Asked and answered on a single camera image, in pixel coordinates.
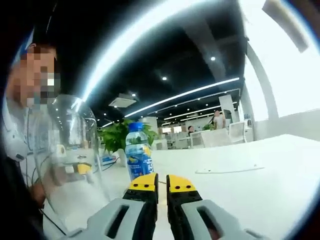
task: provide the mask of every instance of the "person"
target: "person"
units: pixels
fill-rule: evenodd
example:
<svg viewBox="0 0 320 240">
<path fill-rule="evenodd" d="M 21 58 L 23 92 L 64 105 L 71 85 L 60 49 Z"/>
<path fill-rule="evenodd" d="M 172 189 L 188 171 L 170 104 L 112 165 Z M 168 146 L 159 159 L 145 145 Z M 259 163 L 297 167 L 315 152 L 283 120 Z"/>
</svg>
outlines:
<svg viewBox="0 0 320 240">
<path fill-rule="evenodd" d="M 224 129 L 226 127 L 226 118 L 218 110 L 214 112 L 213 125 L 214 129 Z"/>
<path fill-rule="evenodd" d="M 7 76 L 3 104 L 6 105 L 10 119 L 14 122 L 18 132 L 25 133 L 26 108 L 31 108 L 36 103 L 46 104 L 49 98 L 56 97 L 57 87 L 60 86 L 57 82 L 55 84 L 58 72 L 56 48 L 47 42 L 30 44 L 20 59 L 11 66 Z M 42 239 L 44 236 L 42 230 L 39 230 L 39 225 L 42 225 L 43 217 L 39 209 L 46 198 L 44 188 L 40 182 L 27 188 L 19 165 L 8 156 L 4 168 L 8 169 L 7 172 L 10 173 L 11 180 L 15 181 L 14 185 L 19 189 L 18 191 L 23 193 L 21 199 L 24 201 L 21 204 L 28 208 L 28 218 L 33 224 L 36 222 L 33 226 L 36 229 L 32 234 Z"/>
<path fill-rule="evenodd" d="M 191 133 L 194 133 L 195 132 L 195 128 L 193 126 L 188 126 L 188 135 L 190 137 L 190 134 Z"/>
</svg>

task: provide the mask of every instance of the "white shirt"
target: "white shirt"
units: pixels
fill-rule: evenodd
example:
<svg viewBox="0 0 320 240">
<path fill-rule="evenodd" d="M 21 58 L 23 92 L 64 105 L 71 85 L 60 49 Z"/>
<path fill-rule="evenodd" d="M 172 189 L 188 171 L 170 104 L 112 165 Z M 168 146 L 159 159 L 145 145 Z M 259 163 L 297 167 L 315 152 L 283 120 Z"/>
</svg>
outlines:
<svg viewBox="0 0 320 240">
<path fill-rule="evenodd" d="M 215 116 L 213 118 L 213 122 L 216 123 L 216 129 L 222 129 L 224 126 L 224 116 L 220 114 L 219 116 Z"/>
</svg>

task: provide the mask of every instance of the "white table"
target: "white table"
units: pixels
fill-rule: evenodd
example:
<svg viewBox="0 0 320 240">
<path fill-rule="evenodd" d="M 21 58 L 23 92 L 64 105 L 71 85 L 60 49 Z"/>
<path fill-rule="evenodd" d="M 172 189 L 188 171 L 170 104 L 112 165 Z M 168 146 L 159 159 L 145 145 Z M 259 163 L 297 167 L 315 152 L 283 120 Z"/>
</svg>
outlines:
<svg viewBox="0 0 320 240">
<path fill-rule="evenodd" d="M 165 182 L 167 174 L 186 177 L 203 199 L 214 201 L 237 217 L 243 229 L 252 229 L 271 239 L 283 239 L 308 211 L 317 192 L 319 155 L 320 142 L 282 135 L 223 147 L 158 150 L 152 153 L 152 159 L 160 181 Z M 264 169 L 195 173 L 203 168 L 228 172 L 252 165 Z M 112 198 L 120 197 L 129 183 L 127 169 L 118 163 L 103 172 L 103 179 L 113 184 L 109 185 Z M 159 213 L 153 239 L 173 239 L 165 193 L 165 185 L 159 184 Z M 51 227 L 46 219 L 43 225 L 47 233 Z"/>
</svg>

